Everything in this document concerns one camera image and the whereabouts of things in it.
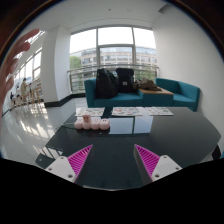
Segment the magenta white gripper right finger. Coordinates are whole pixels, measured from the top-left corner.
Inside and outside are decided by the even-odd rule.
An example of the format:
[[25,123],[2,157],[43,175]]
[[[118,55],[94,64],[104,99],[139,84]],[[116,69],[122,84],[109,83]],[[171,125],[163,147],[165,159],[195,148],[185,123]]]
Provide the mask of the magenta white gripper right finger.
[[159,156],[137,144],[134,145],[134,158],[144,185],[181,170],[168,155]]

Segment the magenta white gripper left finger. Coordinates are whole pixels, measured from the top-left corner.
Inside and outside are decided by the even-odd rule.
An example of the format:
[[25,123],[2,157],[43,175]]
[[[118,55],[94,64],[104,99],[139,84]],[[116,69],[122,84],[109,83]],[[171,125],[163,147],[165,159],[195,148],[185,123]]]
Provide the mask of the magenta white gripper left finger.
[[72,183],[80,182],[89,168],[93,145],[86,146],[70,156],[59,156],[46,171]]

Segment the bare human hand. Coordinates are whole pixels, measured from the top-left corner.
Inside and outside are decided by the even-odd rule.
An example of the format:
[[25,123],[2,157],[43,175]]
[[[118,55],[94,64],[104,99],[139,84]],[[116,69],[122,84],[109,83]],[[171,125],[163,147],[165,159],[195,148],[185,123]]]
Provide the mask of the bare human hand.
[[16,56],[21,52],[26,52],[30,49],[30,43],[28,39],[37,35],[39,29],[33,29],[28,33],[21,36],[11,47],[6,55],[3,63],[0,65],[0,123],[3,111],[3,105],[8,91],[13,87],[14,79],[12,77],[13,72],[18,65],[18,59]]

